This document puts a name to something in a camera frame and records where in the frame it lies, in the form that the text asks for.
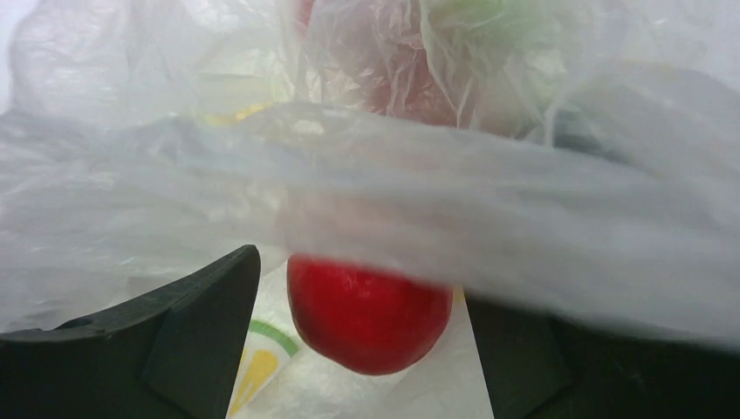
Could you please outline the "red fake fruit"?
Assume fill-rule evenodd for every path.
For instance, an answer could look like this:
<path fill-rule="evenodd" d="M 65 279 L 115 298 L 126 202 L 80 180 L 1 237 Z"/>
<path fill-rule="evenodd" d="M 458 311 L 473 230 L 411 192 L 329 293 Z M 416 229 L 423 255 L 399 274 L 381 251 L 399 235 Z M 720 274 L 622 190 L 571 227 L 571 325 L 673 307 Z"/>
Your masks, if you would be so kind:
<path fill-rule="evenodd" d="M 353 372 L 395 374 L 427 355 L 454 291 L 403 275 L 294 254 L 286 266 L 291 316 L 318 354 Z"/>

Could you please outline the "clear plastic bag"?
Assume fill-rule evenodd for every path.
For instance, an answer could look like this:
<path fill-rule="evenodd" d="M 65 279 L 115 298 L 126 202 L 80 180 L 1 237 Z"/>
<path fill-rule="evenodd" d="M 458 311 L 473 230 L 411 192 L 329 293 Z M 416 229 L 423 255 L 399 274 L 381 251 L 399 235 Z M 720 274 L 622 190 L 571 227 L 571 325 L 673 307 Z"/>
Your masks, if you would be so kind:
<path fill-rule="evenodd" d="M 468 296 L 739 355 L 739 4 L 546 1 L 452 45 L 427 1 L 38 1 L 1 114 L 1 337 L 253 245 L 223 418 L 496 418 Z M 453 289 L 395 374 L 298 335 L 307 255 Z"/>

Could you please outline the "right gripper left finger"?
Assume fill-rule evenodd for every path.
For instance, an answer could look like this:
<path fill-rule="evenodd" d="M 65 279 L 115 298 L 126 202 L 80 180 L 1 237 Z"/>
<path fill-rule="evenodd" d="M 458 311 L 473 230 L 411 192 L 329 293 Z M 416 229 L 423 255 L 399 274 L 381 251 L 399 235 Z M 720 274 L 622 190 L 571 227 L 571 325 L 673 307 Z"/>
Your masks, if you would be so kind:
<path fill-rule="evenodd" d="M 52 330 L 4 333 L 2 417 L 225 417 L 260 271 L 246 245 Z"/>

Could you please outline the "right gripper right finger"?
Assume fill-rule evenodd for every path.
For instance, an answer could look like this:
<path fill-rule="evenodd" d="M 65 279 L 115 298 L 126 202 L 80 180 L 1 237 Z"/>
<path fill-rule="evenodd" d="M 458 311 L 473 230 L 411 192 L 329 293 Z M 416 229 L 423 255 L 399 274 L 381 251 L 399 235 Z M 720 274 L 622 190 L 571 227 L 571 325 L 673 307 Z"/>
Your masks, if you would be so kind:
<path fill-rule="evenodd" d="M 739 416 L 737 353 L 466 303 L 496 418 Z"/>

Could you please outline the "green fake apple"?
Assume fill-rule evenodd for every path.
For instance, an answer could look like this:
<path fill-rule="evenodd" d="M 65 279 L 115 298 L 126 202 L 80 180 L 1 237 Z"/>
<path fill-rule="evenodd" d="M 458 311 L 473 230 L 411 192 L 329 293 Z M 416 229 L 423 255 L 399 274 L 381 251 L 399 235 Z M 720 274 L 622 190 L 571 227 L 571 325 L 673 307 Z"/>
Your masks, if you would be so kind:
<path fill-rule="evenodd" d="M 548 38 L 546 1 L 427 1 L 426 22 L 439 40 L 498 51 L 529 47 Z"/>

